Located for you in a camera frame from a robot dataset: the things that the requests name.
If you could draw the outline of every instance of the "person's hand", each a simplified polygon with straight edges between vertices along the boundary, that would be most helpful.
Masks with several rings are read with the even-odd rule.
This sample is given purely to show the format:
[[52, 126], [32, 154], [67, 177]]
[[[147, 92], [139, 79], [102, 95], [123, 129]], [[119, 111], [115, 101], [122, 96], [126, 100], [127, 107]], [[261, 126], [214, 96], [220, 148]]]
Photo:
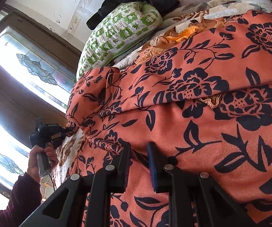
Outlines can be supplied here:
[[38, 183], [40, 183], [40, 176], [38, 175], [36, 155], [42, 152], [45, 152], [47, 156], [50, 157], [50, 160], [52, 162], [52, 169], [54, 169], [58, 164], [57, 155], [56, 152], [53, 150], [52, 143], [49, 143], [49, 147], [46, 147], [45, 149], [35, 145], [29, 153], [27, 174]]

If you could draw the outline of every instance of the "metal handle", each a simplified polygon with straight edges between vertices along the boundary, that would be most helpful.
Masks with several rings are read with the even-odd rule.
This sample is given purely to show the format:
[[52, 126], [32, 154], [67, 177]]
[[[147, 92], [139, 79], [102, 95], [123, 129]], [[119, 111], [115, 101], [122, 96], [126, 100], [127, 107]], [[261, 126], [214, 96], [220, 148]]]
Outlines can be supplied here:
[[39, 153], [36, 155], [37, 164], [38, 164], [38, 174], [41, 178], [47, 176], [52, 172], [51, 166], [52, 162], [50, 158], [46, 155], [45, 152]]

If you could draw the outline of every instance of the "maroon sleeve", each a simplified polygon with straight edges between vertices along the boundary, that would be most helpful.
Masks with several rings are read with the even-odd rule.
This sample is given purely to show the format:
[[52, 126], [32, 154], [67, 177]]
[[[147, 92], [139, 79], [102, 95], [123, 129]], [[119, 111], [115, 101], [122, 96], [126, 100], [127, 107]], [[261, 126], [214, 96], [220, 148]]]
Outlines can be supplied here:
[[40, 184], [27, 173], [19, 176], [13, 186], [7, 209], [0, 211], [0, 226], [19, 225], [40, 205]]

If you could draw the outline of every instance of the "cable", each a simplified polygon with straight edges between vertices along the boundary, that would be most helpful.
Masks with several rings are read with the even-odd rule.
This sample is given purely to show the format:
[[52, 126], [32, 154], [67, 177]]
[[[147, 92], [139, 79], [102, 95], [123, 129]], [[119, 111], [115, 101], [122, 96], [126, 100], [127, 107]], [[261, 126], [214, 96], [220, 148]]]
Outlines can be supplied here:
[[53, 183], [53, 180], [52, 180], [52, 177], [51, 177], [51, 175], [50, 175], [50, 174], [49, 174], [49, 177], [51, 178], [51, 182], [52, 182], [52, 185], [53, 185], [53, 190], [54, 190], [54, 192], [55, 192], [54, 183]]

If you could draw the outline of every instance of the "black bracket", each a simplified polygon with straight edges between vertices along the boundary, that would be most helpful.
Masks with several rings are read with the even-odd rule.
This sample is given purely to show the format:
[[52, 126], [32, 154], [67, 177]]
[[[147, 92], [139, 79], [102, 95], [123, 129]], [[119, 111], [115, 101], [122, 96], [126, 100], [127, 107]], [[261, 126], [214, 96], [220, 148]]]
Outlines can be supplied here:
[[154, 191], [169, 193], [169, 227], [195, 226], [191, 202], [199, 227], [257, 227], [208, 173], [195, 175], [169, 164], [153, 142], [148, 159]]
[[73, 174], [20, 227], [80, 227], [88, 193], [85, 227], [110, 226], [111, 193], [124, 193], [131, 164], [131, 145], [126, 143], [110, 165], [95, 174]]

